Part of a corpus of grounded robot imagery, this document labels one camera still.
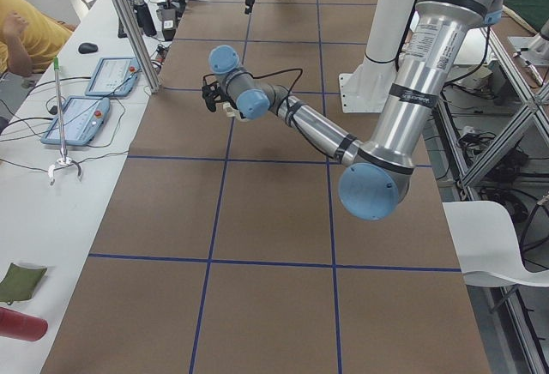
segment white desk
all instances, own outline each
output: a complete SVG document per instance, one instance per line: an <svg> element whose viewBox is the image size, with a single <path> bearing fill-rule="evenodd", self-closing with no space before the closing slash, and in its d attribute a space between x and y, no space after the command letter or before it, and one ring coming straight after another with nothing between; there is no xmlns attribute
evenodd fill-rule
<svg viewBox="0 0 549 374"><path fill-rule="evenodd" d="M66 46L59 53L60 77L91 76L101 57L133 56L128 39L117 37L118 17L111 0L98 0ZM157 22L158 36L161 38ZM78 53L82 42L93 42L99 51L93 54ZM156 39L145 38L149 54L159 44ZM50 67L40 82L53 80ZM62 82L63 96L83 95L88 80ZM147 81L140 75L130 95L121 101L126 108L120 129L108 148L72 148L69 156L74 160L97 157L109 153L122 153L134 138L148 102L150 92ZM55 84L38 87L17 112L18 117L50 117L45 103L55 95ZM112 107L105 126L92 141L92 145L107 144L115 129L123 108L117 101ZM47 122L31 120L37 132L47 127ZM24 123L10 126L0 140L31 134ZM0 158L8 161L46 169L57 158L57 147L45 146L32 136L23 140L0 142ZM44 172L0 162L0 279L9 264L30 264L48 268L45 278L30 301L2 307L43 317L49 323L41 340L26 342L0 337L0 372L10 374L37 374L50 352L64 312L75 284L94 241L107 203L118 175L124 165L125 155L106 157L82 165L81 181L76 169L70 167L55 173L56 182L50 186Z"/></svg>

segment computer mouse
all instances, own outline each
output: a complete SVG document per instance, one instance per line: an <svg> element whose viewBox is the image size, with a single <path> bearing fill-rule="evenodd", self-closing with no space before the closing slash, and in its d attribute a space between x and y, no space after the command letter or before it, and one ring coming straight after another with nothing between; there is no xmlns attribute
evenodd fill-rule
<svg viewBox="0 0 549 374"><path fill-rule="evenodd" d="M89 54L91 52L97 52L97 50L97 45L91 42L82 42L78 47L78 52L81 54Z"/></svg>

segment green cloth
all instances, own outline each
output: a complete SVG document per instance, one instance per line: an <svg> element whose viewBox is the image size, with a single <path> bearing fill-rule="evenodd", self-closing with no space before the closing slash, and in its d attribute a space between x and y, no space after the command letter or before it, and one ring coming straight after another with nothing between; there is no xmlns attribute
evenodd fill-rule
<svg viewBox="0 0 549 374"><path fill-rule="evenodd" d="M504 0L504 5L514 10L537 32L549 19L549 0Z"/></svg>
<svg viewBox="0 0 549 374"><path fill-rule="evenodd" d="M6 276L0 282L0 302L11 305L14 301L31 299L47 268L23 268L11 263Z"/></svg>

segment red cylinder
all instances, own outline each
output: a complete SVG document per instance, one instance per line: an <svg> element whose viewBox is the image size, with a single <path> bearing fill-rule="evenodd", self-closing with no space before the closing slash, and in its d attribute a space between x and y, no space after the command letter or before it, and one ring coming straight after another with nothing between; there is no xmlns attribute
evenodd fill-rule
<svg viewBox="0 0 549 374"><path fill-rule="evenodd" d="M0 307L0 335L18 340L36 341L48 330L48 323L42 318L28 316Z"/></svg>

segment person in yellow shirt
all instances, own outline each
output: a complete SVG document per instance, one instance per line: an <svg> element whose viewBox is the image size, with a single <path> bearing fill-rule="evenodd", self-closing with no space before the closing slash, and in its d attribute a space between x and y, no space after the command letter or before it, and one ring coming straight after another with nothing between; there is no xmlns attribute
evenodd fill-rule
<svg viewBox="0 0 549 374"><path fill-rule="evenodd" d="M0 72L44 72L72 31L25 0L0 0Z"/></svg>

